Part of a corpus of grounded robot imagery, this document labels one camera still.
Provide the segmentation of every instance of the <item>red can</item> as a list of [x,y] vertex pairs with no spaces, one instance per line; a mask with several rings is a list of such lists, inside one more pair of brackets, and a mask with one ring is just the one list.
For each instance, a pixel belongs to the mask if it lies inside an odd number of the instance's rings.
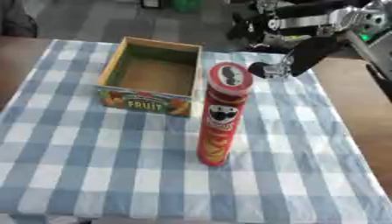
[[210,70],[198,144],[204,164],[226,161],[252,82],[247,69],[235,63],[220,63]]

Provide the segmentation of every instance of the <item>can lid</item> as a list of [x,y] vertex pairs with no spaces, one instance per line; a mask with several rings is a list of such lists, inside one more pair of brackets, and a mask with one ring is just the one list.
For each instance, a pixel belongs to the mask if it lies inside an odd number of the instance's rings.
[[253,79],[252,74],[244,66],[222,62],[211,68],[208,83],[223,94],[241,96],[248,94]]

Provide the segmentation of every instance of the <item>wooden table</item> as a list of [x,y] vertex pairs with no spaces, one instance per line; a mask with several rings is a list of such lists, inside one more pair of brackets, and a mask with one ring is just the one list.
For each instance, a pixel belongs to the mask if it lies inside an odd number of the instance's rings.
[[49,43],[48,39],[0,37],[0,110]]
[[[0,38],[0,109],[50,40]],[[392,104],[358,59],[325,59],[314,70],[388,195],[392,195]]]

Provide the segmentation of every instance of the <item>fruit box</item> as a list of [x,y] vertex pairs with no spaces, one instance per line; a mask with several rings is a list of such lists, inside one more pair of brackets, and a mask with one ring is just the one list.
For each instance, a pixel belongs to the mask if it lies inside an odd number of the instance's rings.
[[105,106],[173,116],[191,113],[201,46],[124,38],[98,80]]

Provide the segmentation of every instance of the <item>blue and white tablecloth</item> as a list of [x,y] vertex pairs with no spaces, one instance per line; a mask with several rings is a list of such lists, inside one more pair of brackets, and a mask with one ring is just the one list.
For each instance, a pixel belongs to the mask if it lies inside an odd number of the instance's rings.
[[255,77],[229,160],[213,168],[196,156],[209,68],[280,56],[203,52],[186,119],[103,107],[95,83],[115,49],[54,40],[1,114],[4,220],[392,223],[388,197],[311,71]]

